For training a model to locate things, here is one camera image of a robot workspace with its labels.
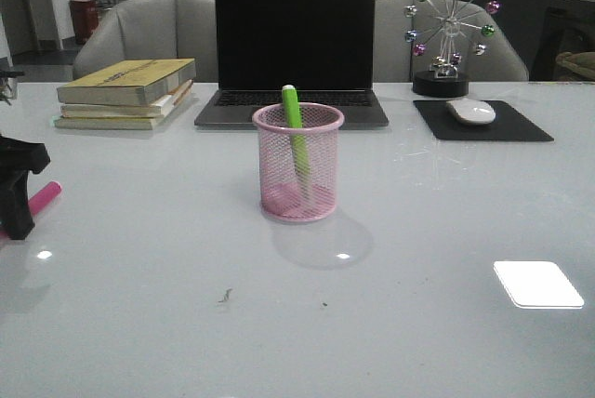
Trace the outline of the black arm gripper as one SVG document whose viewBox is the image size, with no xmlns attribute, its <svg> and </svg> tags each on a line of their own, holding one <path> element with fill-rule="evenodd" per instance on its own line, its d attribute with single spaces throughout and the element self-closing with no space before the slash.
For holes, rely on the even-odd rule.
<svg viewBox="0 0 595 398">
<path fill-rule="evenodd" d="M 44 143 L 1 137 L 1 227 L 12 240 L 24 240 L 34 228 L 28 176 L 50 163 Z"/>
</svg>

